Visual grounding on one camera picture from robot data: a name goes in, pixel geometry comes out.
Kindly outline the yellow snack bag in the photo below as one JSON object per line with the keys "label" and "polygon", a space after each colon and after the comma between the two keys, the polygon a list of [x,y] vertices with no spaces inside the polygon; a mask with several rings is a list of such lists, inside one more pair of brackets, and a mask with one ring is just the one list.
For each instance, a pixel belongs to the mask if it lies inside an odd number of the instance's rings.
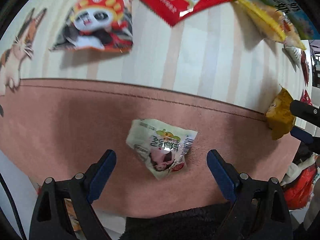
{"label": "yellow snack bag", "polygon": [[296,117],[290,111],[293,98],[290,93],[281,88],[265,114],[267,125],[271,130],[272,140],[278,140],[288,134],[293,128]]}

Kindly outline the yellow chip bag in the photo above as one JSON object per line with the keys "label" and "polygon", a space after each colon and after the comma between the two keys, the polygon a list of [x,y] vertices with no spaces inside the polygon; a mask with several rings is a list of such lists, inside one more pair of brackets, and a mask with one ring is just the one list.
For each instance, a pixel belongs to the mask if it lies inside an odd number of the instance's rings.
{"label": "yellow chip bag", "polygon": [[300,35],[287,15],[269,5],[249,0],[235,0],[251,18],[257,28],[270,40],[306,50]]}

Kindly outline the white Korean snack packet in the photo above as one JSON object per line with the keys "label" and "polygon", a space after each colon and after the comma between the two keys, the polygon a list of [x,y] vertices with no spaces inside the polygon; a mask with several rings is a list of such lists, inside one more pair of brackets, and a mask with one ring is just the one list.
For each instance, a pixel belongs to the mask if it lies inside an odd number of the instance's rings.
{"label": "white Korean snack packet", "polygon": [[197,132],[172,126],[157,119],[132,121],[126,144],[133,149],[158,180],[187,168],[185,155]]}

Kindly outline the panda snack bag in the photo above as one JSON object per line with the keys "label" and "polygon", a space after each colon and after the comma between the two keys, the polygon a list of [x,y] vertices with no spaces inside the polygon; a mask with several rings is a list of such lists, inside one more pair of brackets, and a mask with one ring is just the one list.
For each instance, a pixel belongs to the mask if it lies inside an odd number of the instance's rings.
{"label": "panda snack bag", "polygon": [[131,0],[76,0],[51,51],[124,52],[132,46]]}

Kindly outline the small red packet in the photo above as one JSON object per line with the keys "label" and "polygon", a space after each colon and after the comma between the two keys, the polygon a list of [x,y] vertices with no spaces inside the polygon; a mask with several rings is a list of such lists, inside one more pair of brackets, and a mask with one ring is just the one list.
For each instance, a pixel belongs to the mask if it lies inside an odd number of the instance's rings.
{"label": "small red packet", "polygon": [[306,104],[308,104],[310,106],[313,106],[313,104],[311,102],[311,98],[310,98],[310,96],[308,94],[308,91],[306,89],[303,90],[302,96],[300,98],[300,101],[303,102],[303,103],[306,103]]}

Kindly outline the striped pink-edged table mat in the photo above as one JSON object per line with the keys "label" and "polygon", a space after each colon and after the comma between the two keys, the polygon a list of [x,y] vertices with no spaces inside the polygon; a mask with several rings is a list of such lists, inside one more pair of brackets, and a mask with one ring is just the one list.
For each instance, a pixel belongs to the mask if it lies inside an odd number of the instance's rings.
{"label": "striped pink-edged table mat", "polygon": [[[8,49],[28,13],[47,9],[19,89],[1,97],[1,151],[22,172],[39,184],[69,179],[112,149],[116,168],[94,206],[131,217],[223,202],[206,164],[213,148],[252,178],[283,178],[299,141],[272,140],[264,114],[282,88],[299,99],[312,85],[240,7],[216,5],[170,27],[134,0],[128,54],[51,51],[74,1],[29,0],[1,38]],[[197,131],[187,169],[156,179],[126,144],[135,119]]]}

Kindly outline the cardboard milk box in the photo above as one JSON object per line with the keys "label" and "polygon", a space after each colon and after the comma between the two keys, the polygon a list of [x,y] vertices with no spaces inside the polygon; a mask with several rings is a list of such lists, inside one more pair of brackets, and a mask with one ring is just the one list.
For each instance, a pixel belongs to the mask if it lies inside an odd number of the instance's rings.
{"label": "cardboard milk box", "polygon": [[284,12],[304,40],[318,40],[319,32],[302,7],[295,0],[261,0],[266,5]]}

